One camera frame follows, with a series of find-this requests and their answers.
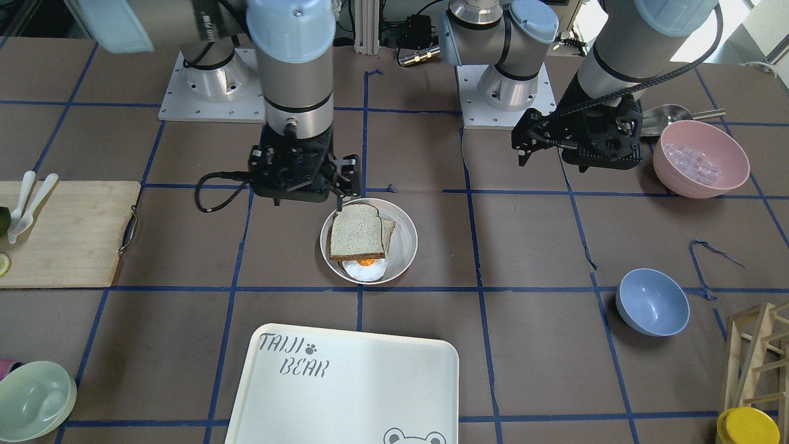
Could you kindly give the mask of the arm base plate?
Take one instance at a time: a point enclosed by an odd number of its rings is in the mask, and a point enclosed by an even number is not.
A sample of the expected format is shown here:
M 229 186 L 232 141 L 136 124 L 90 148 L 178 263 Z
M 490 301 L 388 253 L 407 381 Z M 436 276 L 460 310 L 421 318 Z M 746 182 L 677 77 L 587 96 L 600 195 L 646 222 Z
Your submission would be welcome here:
M 465 129 L 512 130 L 525 110 L 547 115 L 556 109 L 545 65 L 527 81 L 501 76 L 490 65 L 461 65 L 456 76 Z
M 240 48 L 217 70 L 184 65 L 179 53 L 158 117 L 163 121 L 265 123 L 264 94 L 256 51 Z

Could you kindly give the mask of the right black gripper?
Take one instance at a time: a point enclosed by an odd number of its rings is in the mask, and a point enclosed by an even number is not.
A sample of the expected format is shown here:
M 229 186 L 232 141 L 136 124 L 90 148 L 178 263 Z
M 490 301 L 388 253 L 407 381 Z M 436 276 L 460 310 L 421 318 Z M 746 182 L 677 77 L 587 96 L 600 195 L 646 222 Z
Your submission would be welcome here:
M 248 158 L 248 185 L 260 197 L 321 203 L 337 197 L 336 212 L 344 199 L 361 196 L 361 160 L 357 154 L 338 158 L 333 153 L 333 128 L 316 137 L 298 139 L 296 126 L 283 134 L 264 127 L 260 143 Z

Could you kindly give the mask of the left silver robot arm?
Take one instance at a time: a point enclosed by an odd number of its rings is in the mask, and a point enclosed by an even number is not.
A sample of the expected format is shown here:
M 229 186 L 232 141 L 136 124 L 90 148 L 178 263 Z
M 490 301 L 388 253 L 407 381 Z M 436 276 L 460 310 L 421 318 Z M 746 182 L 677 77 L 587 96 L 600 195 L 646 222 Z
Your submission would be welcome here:
M 533 93 L 560 21 L 541 1 L 451 1 L 438 25 L 449 65 L 484 65 L 477 91 L 494 109 L 522 112 L 511 148 L 524 166 L 544 149 L 589 168 L 628 170 L 642 162 L 643 90 L 705 61 L 722 39 L 716 1 L 603 1 L 608 15 L 553 112 Z

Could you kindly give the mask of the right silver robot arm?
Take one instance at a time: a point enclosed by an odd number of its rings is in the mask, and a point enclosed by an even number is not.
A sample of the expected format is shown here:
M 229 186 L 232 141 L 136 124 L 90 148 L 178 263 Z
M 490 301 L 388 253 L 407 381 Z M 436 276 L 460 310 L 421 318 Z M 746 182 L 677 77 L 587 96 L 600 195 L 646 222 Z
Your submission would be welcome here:
M 330 1 L 73 1 L 90 37 L 114 54 L 178 47 L 176 93 L 194 113 L 219 120 L 262 121 L 260 143 L 245 170 L 203 175 L 195 185 L 202 213 L 226 207 L 201 202 L 220 179 L 260 197 L 321 203 L 337 210 L 361 193 L 358 155 L 333 153 L 333 40 Z

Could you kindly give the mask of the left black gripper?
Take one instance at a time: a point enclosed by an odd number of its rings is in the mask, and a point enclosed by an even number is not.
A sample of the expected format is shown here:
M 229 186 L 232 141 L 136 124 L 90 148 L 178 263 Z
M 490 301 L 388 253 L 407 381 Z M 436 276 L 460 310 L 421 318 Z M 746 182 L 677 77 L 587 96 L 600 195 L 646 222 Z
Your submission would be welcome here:
M 559 148 L 561 160 L 581 171 L 636 168 L 643 161 L 642 104 L 633 92 L 615 103 L 591 98 L 574 76 L 555 112 L 541 115 L 538 110 L 525 110 L 511 131 L 518 166 L 524 168 L 539 150 Z

